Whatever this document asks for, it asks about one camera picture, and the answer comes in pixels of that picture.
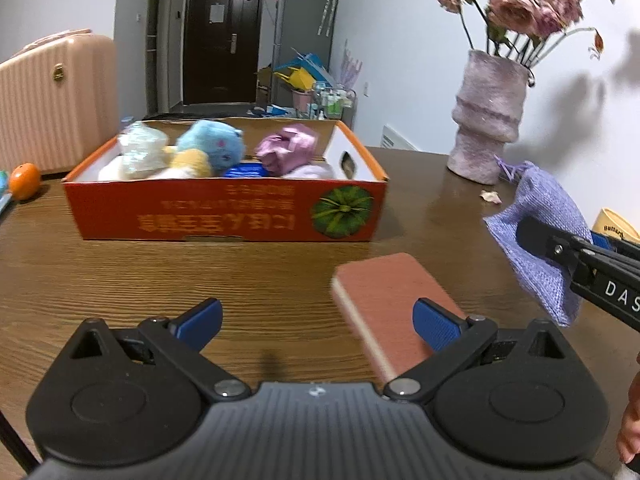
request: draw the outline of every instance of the purple burlap bag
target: purple burlap bag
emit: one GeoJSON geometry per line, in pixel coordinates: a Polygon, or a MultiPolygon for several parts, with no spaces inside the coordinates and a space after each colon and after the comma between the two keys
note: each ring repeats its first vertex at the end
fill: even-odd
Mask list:
{"type": "Polygon", "coordinates": [[[569,290],[568,273],[521,248],[516,241],[516,229],[525,216],[533,216],[590,242],[591,231],[577,205],[556,179],[531,162],[522,168],[524,174],[513,205],[484,221],[507,255],[522,288],[538,298],[554,322],[569,326],[578,316],[580,297],[569,290]]]}

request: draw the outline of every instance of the orange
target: orange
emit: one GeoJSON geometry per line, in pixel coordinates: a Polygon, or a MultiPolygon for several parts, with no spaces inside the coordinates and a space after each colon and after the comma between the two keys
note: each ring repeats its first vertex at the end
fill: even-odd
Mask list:
{"type": "Polygon", "coordinates": [[[28,200],[40,189],[40,170],[28,162],[15,168],[9,177],[9,192],[14,200],[28,200]]]}

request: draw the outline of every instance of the drawstring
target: drawstring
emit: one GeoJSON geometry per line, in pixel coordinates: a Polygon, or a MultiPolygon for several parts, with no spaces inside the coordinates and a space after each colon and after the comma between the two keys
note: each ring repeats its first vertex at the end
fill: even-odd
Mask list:
{"type": "Polygon", "coordinates": [[[522,164],[518,164],[517,166],[512,166],[504,162],[499,156],[494,155],[495,161],[500,166],[500,169],[504,173],[504,178],[509,182],[519,182],[522,174],[527,171],[531,167],[530,162],[523,162],[522,164]]]}

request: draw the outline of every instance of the refrigerator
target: refrigerator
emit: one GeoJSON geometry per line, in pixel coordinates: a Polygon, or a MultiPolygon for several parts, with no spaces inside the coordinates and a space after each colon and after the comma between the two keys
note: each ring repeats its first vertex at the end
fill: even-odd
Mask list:
{"type": "MultiPolygon", "coordinates": [[[[334,39],[334,24],[331,23],[329,37],[326,27],[327,14],[322,34],[318,36],[318,27],[322,21],[322,12],[326,0],[278,0],[276,7],[276,32],[273,41],[273,68],[310,52],[317,54],[324,66],[329,68],[331,44],[334,39]]],[[[291,90],[277,77],[271,81],[271,102],[278,106],[292,107],[291,90]]]]}

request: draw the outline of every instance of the human hand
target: human hand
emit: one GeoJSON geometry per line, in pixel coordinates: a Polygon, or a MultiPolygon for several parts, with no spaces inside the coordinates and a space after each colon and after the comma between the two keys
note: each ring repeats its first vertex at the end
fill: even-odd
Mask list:
{"type": "MultiPolygon", "coordinates": [[[[636,358],[640,364],[640,354],[636,358]]],[[[616,440],[620,460],[628,464],[640,453],[640,372],[629,388],[629,404],[622,415],[622,426],[616,440]]]]}

